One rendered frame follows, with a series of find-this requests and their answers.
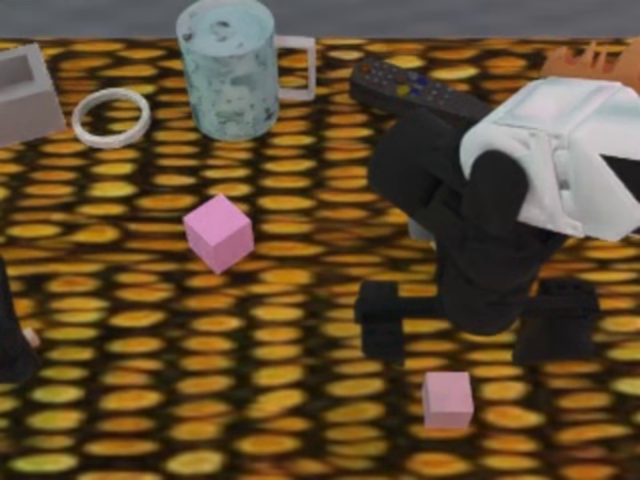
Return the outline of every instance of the white ring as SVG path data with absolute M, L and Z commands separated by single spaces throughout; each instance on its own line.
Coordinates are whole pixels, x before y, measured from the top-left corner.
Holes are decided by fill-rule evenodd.
M 130 100 L 135 103 L 138 108 L 140 108 L 141 112 L 138 123 L 136 123 L 130 130 L 116 135 L 106 135 L 101 137 L 87 132 L 82 127 L 82 117 L 84 117 L 87 112 L 96 105 L 111 100 Z M 76 133 L 78 140 L 90 147 L 101 148 L 104 150 L 121 148 L 137 141 L 145 134 L 149 125 L 151 125 L 151 110 L 149 109 L 149 103 L 139 93 L 127 90 L 126 88 L 107 88 L 105 90 L 92 93 L 76 106 L 73 111 L 73 116 L 71 117 L 71 126 L 73 127 L 73 131 Z

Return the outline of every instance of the gray box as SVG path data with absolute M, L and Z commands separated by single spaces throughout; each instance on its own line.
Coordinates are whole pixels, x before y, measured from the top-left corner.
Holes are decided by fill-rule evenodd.
M 38 44 L 0 52 L 0 147 L 66 128 Z

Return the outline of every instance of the table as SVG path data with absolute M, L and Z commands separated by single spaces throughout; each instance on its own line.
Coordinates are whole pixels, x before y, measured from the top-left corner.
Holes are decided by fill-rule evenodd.
M 380 54 L 499 103 L 563 42 L 325 39 L 317 100 L 286 103 L 267 136 L 237 144 L 194 129 L 173 40 L 39 42 L 67 115 L 121 86 L 149 99 L 154 124 L 116 151 L 70 130 L 0 149 L 0 252 L 19 316 L 44 340 L 39 378 L 0 390 L 0 476 L 637 474 L 637 241 L 573 241 L 543 269 L 597 284 L 606 316 L 593 362 L 523 370 L 509 360 L 512 332 L 476 338 L 432 319 L 407 322 L 407 366 L 385 368 L 362 357 L 352 317 L 363 278 L 399 280 L 404 294 L 435 288 L 433 252 L 367 188 L 367 158 L 393 119 L 350 100 L 353 62 Z M 303 62 L 283 53 L 287 86 L 304 82 Z M 98 107 L 92 128 L 124 130 L 137 114 Z M 257 241 L 221 276 L 189 251 L 180 223 L 216 193 L 251 216 Z M 429 369 L 471 372 L 472 429 L 422 428 Z

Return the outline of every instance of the remote button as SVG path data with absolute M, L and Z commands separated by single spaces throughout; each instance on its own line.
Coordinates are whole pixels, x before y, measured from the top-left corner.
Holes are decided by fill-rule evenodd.
M 398 85 L 396 87 L 396 94 L 404 97 L 407 93 L 409 93 L 411 89 L 409 88 L 409 85 Z

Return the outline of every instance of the gray wall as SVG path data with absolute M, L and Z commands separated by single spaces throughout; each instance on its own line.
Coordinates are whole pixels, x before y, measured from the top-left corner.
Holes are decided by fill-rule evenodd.
M 173 37 L 189 0 L 0 0 L 0 36 Z M 635 36 L 639 0 L 264 0 L 281 34 Z

